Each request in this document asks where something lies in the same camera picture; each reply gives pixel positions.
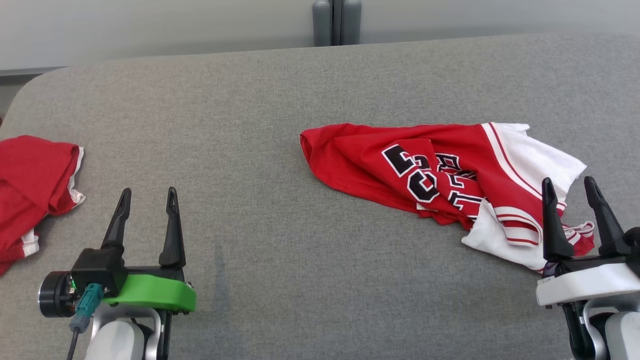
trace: white wall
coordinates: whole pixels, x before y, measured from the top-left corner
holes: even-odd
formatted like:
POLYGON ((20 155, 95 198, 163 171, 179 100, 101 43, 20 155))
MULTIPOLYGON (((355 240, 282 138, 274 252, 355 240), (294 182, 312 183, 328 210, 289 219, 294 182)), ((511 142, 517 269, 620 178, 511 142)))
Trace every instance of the white wall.
POLYGON ((306 0, 0 0, 0 74, 313 45, 306 0))
POLYGON ((360 42, 543 31, 640 35, 639 0, 362 0, 360 42))

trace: gray fabric surface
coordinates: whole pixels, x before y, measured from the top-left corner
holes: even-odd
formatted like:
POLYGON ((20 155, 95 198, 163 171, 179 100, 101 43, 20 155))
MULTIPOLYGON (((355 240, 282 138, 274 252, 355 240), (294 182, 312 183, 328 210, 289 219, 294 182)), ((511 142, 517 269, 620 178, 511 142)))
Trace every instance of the gray fabric surface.
MULTIPOLYGON (((3 359, 60 359, 68 319, 40 281, 99 245, 133 191, 128 265, 153 265, 178 189, 198 311, 173 322, 172 359, 570 358, 538 276, 460 243, 458 225, 335 192, 298 135, 374 126, 525 122, 580 158, 624 228, 640 224, 640 40, 531 35, 139 58, 57 70, 15 98, 0 138, 78 143, 84 204, 45 219, 42 249, 0 277, 3 359)), ((582 179, 566 222, 592 220, 582 179)), ((81 359, 88 335, 81 336, 81 359)))

